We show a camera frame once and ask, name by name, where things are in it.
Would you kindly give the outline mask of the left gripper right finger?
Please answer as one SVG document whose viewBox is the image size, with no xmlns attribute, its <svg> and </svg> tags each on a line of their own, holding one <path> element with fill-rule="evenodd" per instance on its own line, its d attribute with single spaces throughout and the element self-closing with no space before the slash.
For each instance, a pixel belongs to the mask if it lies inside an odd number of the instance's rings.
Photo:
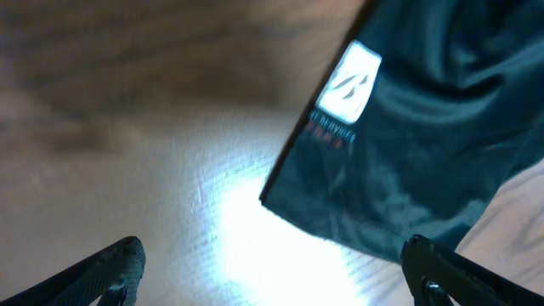
<svg viewBox="0 0 544 306">
<path fill-rule="evenodd" d="M 415 306 L 542 305 L 521 287 L 422 235 L 405 242 L 400 262 Z"/>
</svg>

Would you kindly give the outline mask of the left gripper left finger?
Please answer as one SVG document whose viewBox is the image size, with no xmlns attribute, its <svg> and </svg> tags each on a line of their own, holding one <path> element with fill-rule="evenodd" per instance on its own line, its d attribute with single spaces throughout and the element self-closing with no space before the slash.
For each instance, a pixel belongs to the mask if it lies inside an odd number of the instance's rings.
<svg viewBox="0 0 544 306">
<path fill-rule="evenodd" d="M 58 274 L 1 302 L 3 306 L 134 306 L 145 272 L 145 250 L 125 237 Z"/>
</svg>

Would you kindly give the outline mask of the black orange-patterned jersey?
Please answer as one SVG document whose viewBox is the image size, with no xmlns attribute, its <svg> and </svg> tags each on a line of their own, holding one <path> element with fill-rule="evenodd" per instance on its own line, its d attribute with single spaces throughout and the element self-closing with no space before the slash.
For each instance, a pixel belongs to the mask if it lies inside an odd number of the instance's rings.
<svg viewBox="0 0 544 306">
<path fill-rule="evenodd" d="M 455 248 L 542 157 L 541 1 L 378 1 L 260 200 L 311 235 L 396 262 L 414 234 Z"/>
</svg>

